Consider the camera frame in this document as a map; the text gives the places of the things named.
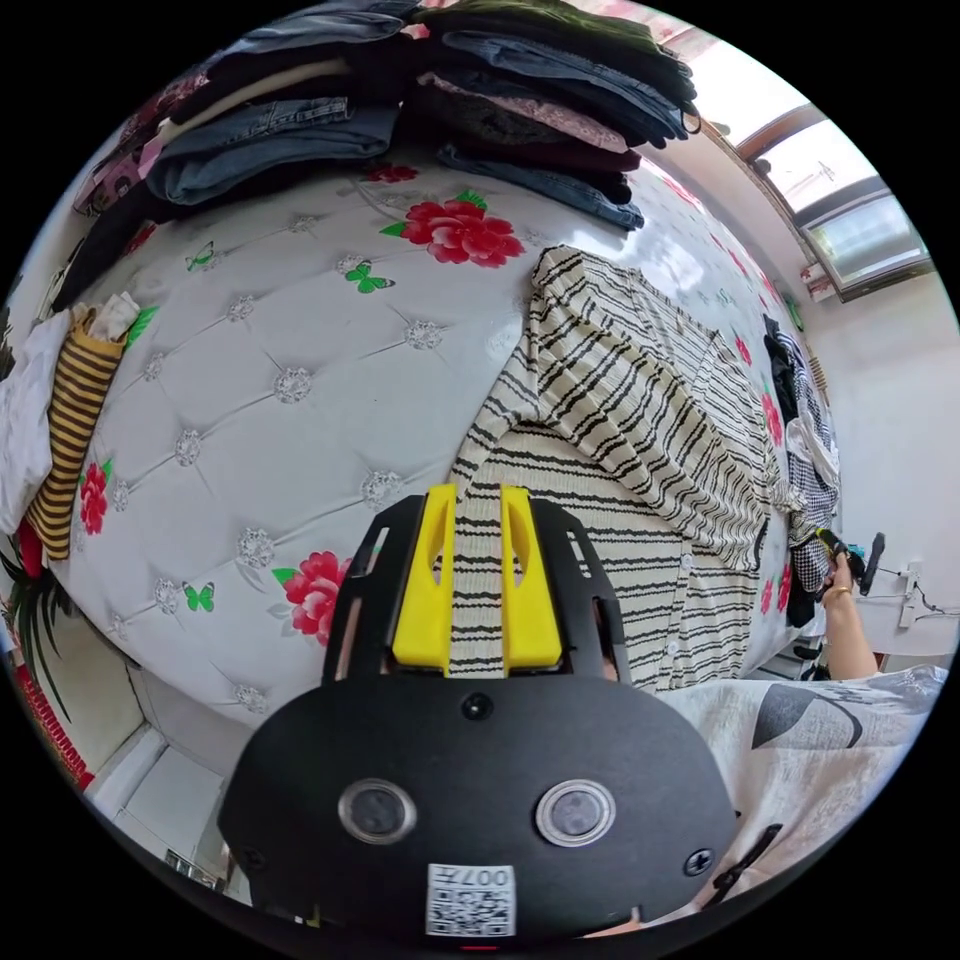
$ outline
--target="mattress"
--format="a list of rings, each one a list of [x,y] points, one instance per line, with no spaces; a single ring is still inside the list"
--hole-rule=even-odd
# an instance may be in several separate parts
[[[786,471],[762,320],[789,328],[782,303],[680,184],[646,161],[631,182],[646,225],[630,234],[418,156],[143,231],[85,297],[155,309],[94,434],[85,483],[106,509],[74,511],[68,592],[233,719],[315,686],[346,564],[377,511],[446,480],[551,244],[640,268],[720,330]],[[786,532],[775,516],[744,673],[787,640]]]

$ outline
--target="black border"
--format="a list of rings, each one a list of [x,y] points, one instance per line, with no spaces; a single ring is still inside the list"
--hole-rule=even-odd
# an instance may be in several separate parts
[[[140,103],[245,29],[301,5],[260,3],[229,12],[221,4],[170,9],[115,0],[55,11],[18,6],[2,61],[8,285],[66,185]],[[941,211],[952,198],[954,55],[950,31],[942,22],[938,26],[936,13],[931,10],[927,24],[924,10],[917,20],[901,23],[888,14],[870,16],[857,5],[782,9],[689,0],[664,6],[735,43],[807,93],[877,167],[920,230],[948,291],[953,289],[946,256],[953,223]],[[947,784],[958,729],[956,688],[951,677],[891,784],[836,848],[782,896],[684,955],[716,957],[751,944],[754,950],[769,948],[771,936],[780,938],[775,947],[888,948],[898,928],[922,936],[928,923],[948,918],[955,795]],[[49,763],[12,686],[0,683],[0,705],[6,748],[2,823],[13,880],[5,900],[8,939],[22,916],[23,932],[50,951],[94,946],[120,953],[149,944],[192,951],[206,947],[212,935],[218,951],[274,955],[211,922],[147,871],[131,869],[129,855],[104,842],[102,827]],[[290,925],[282,924],[281,931],[279,921],[251,916],[281,947]],[[584,956],[638,957],[632,936],[582,944]],[[332,941],[317,947],[314,955],[344,955]],[[386,956],[369,945],[359,949]]]

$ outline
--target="gold bracelet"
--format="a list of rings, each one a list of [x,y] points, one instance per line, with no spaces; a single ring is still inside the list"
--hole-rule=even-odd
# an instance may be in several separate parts
[[[851,597],[853,596],[853,591],[849,587],[830,587],[830,589],[827,590],[827,592],[823,595],[824,609],[827,607],[827,597],[829,597],[831,594],[835,597],[839,597],[844,593],[849,593]]]

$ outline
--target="sticker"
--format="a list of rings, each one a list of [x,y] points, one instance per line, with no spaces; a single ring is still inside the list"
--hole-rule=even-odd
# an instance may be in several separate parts
[[[431,863],[427,933],[440,937],[512,937],[517,925],[513,867]]]

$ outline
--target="screw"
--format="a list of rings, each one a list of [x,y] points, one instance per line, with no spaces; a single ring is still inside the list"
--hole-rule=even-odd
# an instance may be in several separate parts
[[[688,877],[699,877],[713,866],[712,850],[697,850],[687,857],[683,865],[683,872]]]
[[[254,873],[262,870],[267,865],[267,858],[259,850],[254,850],[252,847],[247,847],[241,856],[247,869],[252,870]]]
[[[493,701],[485,693],[471,693],[460,709],[468,720],[486,720],[493,713]]]

